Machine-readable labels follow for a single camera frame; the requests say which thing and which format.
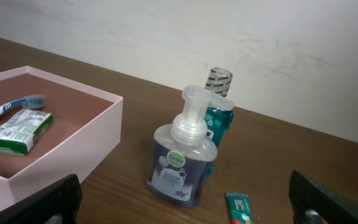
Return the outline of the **green white soap packet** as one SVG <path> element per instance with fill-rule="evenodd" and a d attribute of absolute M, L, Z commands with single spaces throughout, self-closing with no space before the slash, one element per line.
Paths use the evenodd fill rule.
<path fill-rule="evenodd" d="M 0 126 L 0 153 L 26 156 L 53 124 L 53 115 L 22 109 Z"/>

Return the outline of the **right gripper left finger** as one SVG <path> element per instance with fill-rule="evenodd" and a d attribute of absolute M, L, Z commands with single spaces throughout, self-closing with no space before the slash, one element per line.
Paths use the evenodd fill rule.
<path fill-rule="evenodd" d="M 75 223 L 81 200 L 80 181 L 70 174 L 0 211 L 0 224 L 46 223 L 55 215 L 62 223 Z"/>

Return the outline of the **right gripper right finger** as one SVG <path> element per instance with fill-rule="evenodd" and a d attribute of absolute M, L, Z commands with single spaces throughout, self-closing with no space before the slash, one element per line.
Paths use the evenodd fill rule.
<path fill-rule="evenodd" d="M 358 204 L 333 189 L 293 170 L 288 195 L 294 223 L 358 224 Z"/>

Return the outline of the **blue white toothbrush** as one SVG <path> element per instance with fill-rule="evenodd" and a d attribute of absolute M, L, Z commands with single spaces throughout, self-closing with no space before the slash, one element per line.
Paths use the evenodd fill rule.
<path fill-rule="evenodd" d="M 30 95 L 24 96 L 18 100 L 14 100 L 8 103 L 5 103 L 0 106 L 0 115 L 5 113 L 7 110 L 11 109 L 14 106 L 21 105 L 24 109 L 38 109 L 45 106 L 46 97 L 45 95 Z"/>

